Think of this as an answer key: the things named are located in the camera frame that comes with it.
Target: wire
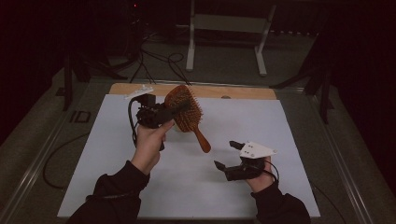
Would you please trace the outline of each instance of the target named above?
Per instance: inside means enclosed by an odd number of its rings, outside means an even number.
[[[110,68],[113,69],[115,72],[119,72],[121,70],[124,70],[124,69],[129,68],[130,66],[134,65],[135,62],[136,62],[136,60],[131,59],[124,63],[110,65]]]
[[[145,69],[145,71],[146,71],[146,78],[149,80],[149,83],[151,84],[151,82],[153,82],[154,84],[157,84],[156,82],[155,82],[155,80],[154,80],[154,78],[152,78],[152,76],[151,76],[151,74],[149,73],[149,70],[148,70],[148,68],[146,67],[146,65],[145,64],[143,64],[142,63],[142,65],[143,65],[143,68]]]
[[[75,137],[75,138],[73,138],[73,139],[61,144],[60,146],[56,147],[49,154],[49,157],[47,158],[46,163],[44,164],[44,167],[43,167],[43,171],[42,171],[43,179],[44,179],[44,182],[46,182],[46,184],[48,184],[50,187],[53,187],[55,189],[64,189],[65,188],[65,186],[57,186],[57,185],[54,185],[54,184],[49,182],[49,180],[47,179],[47,175],[46,175],[46,170],[47,170],[48,163],[50,162],[50,159],[55,155],[55,153],[58,152],[62,147],[65,147],[66,145],[68,145],[68,144],[70,144],[70,143],[72,143],[72,142],[74,142],[74,141],[76,141],[76,140],[78,140],[78,139],[80,139],[80,138],[82,138],[84,136],[87,136],[88,134],[90,134],[90,133],[84,133],[84,134],[82,134],[80,136],[77,136],[77,137]]]
[[[268,171],[266,171],[266,170],[262,170],[262,171],[265,172],[265,173],[268,174],[268,175],[271,175],[271,176],[274,178],[275,181],[278,181],[278,182],[279,182],[279,171],[276,169],[276,166],[274,166],[274,165],[273,165],[271,162],[269,162],[269,161],[264,161],[264,162],[266,162],[266,163],[270,164],[272,167],[274,167],[274,169],[276,170],[276,176],[275,176],[273,173],[268,172]]]
[[[181,70],[181,68],[177,65],[177,63],[183,61],[184,59],[184,55],[181,53],[172,53],[170,54],[168,57],[163,56],[161,54],[157,54],[157,53],[153,53],[150,51],[147,51],[145,49],[142,49],[143,53],[146,53],[148,56],[157,59],[161,62],[164,63],[168,63],[170,69],[178,76],[180,77],[181,80],[183,80],[187,85],[191,85],[191,83],[189,82],[189,80],[186,78],[186,76],[184,75],[183,71]],[[176,60],[173,60],[172,58],[178,56],[179,58]]]
[[[332,202],[332,200],[330,200],[330,198],[323,192],[323,190],[321,190],[320,188],[318,188],[318,186],[316,186],[311,180],[309,180],[309,183],[311,184],[312,187],[314,187],[314,189],[317,189],[326,199],[327,201],[329,201],[329,203],[332,205],[332,207],[335,209],[335,211],[338,213],[338,215],[340,216],[341,219],[343,219],[343,222],[345,224],[347,224],[346,220],[344,219],[344,216],[341,214],[340,210],[338,210],[338,208],[335,206],[335,204]]]
[[[135,101],[135,98],[132,98],[131,101],[128,104],[128,118],[129,118],[129,123],[131,124],[131,128],[132,128],[132,139],[134,140],[134,146],[136,147],[136,142],[137,142],[137,133],[136,133],[136,129],[135,129],[135,124],[134,121],[132,119],[132,103]]]
[[[151,83],[151,82],[154,82],[154,84],[155,84],[155,80],[151,77],[151,75],[149,74],[149,70],[147,69],[147,67],[146,67],[146,66],[144,65],[144,63],[143,63],[144,58],[143,58],[143,52],[142,52],[142,45],[148,40],[148,38],[149,38],[149,36],[146,37],[146,38],[144,38],[143,41],[142,41],[142,43],[140,44],[139,52],[138,52],[138,59],[137,59],[137,60],[139,61],[139,66],[137,67],[136,71],[134,71],[134,74],[132,75],[131,80],[129,80],[129,83],[132,83],[132,81],[134,80],[134,78],[135,78],[135,77],[137,76],[137,74],[139,73],[140,69],[141,69],[142,67],[144,67],[145,70],[146,70],[146,77],[148,77],[149,82],[150,82],[150,83]]]

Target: black sleeve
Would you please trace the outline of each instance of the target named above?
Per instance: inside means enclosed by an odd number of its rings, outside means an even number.
[[[102,175],[93,195],[68,219],[71,223],[134,223],[140,210],[140,191],[149,182],[127,161],[115,175]]]
[[[279,190],[278,182],[257,193],[251,193],[256,199],[257,219],[263,224],[306,224],[311,218],[303,202]]]

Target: white tag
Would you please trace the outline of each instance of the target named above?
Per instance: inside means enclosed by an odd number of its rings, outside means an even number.
[[[134,91],[131,94],[125,95],[124,99],[125,100],[129,100],[129,99],[132,99],[132,98],[134,98],[136,96],[143,95],[143,94],[146,94],[146,93],[149,93],[149,92],[152,92],[152,91],[154,91],[154,89],[152,89],[152,87],[146,87],[145,85],[142,85],[142,88],[140,88],[139,90]]]
[[[262,146],[257,143],[247,142],[244,147],[242,147],[239,156],[244,158],[258,159],[263,157],[268,157],[276,154],[275,149]]]

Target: metal bar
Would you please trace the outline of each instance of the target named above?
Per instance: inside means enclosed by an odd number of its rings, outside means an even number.
[[[84,88],[78,88],[76,90],[76,96],[78,98],[78,101],[87,87],[86,84],[84,84],[83,86]],[[70,117],[69,115],[73,111],[75,111],[78,101],[74,101],[69,106],[69,109],[67,111],[62,112],[58,121],[49,133],[46,142],[43,144],[43,147],[38,151],[35,159],[29,165],[28,169],[26,170],[25,174],[21,179],[20,184],[17,186],[16,190],[14,191],[11,198],[4,207],[2,213],[0,214],[0,223],[9,223],[13,216],[18,212],[19,207],[24,202],[33,185],[35,184],[35,181],[37,180],[40,171],[44,165],[45,159],[50,154],[50,151],[52,150],[54,143],[56,142],[62,127],[64,126],[64,123],[66,123],[67,118]]]
[[[195,15],[195,28],[203,30],[262,33],[265,19],[219,15]]]
[[[330,154],[332,155],[332,159],[335,163],[335,168],[337,169],[341,180],[343,181],[344,187],[346,188],[346,193],[349,197],[349,200],[352,203],[353,208],[355,209],[356,215],[359,219],[359,222],[361,224],[369,224],[369,223],[374,223],[371,215],[363,201],[363,198],[361,197],[361,193],[359,191],[359,188],[355,181],[352,178],[352,174],[349,172],[349,169],[347,168],[347,164],[344,161],[344,158],[340,152],[339,147],[337,146],[334,137],[332,136],[332,131],[329,129],[327,125],[325,125],[322,122],[322,118],[320,114],[318,113],[317,110],[317,104],[318,100],[316,97],[312,96],[310,97],[310,104],[312,106],[312,109],[315,111],[316,119],[320,123],[320,127],[322,128],[322,131],[325,134],[325,137],[327,138],[329,142],[329,151]]]
[[[264,24],[263,24],[264,27],[262,29],[262,40],[261,40],[259,46],[256,46],[254,48],[254,52],[256,54],[257,65],[259,67],[259,75],[261,77],[267,76],[267,70],[265,68],[264,58],[262,57],[262,49],[264,48],[265,40],[267,39],[267,36],[270,32],[271,22],[272,22],[272,18],[274,17],[275,10],[276,10],[276,6],[273,5],[271,7],[269,14],[268,14],[267,20],[264,20]]]
[[[169,81],[169,80],[156,80],[157,84],[186,84],[183,81]],[[137,79],[134,83],[141,83],[141,84],[147,84],[148,81],[146,79]],[[269,86],[255,86],[255,85],[242,85],[242,84],[223,84],[223,83],[210,83],[210,82],[191,82],[192,85],[196,86],[225,86],[225,87],[247,87],[247,88],[265,88],[265,89],[271,89]],[[298,93],[302,94],[304,93],[304,88],[300,87],[286,87],[283,88],[282,90],[275,89],[275,93]]]
[[[194,11],[195,1],[191,0],[191,14],[190,14],[190,44],[189,52],[187,53],[187,64],[186,70],[191,72],[194,68],[194,55],[195,55],[195,40],[194,40],[194,30],[195,30],[195,11]]]

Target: hand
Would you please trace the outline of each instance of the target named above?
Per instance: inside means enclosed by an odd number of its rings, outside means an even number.
[[[137,127],[137,146],[131,163],[143,174],[148,175],[160,160],[161,143],[165,141],[165,134],[173,125],[174,121],[170,120],[158,129],[142,125]]]
[[[271,162],[271,157],[265,157],[266,161]],[[266,162],[264,170],[272,173],[271,171],[271,164]],[[268,175],[265,172],[262,172],[259,176],[253,179],[247,179],[247,183],[250,185],[251,190],[254,193],[257,193],[263,189],[270,187],[274,183],[274,179],[271,175]]]

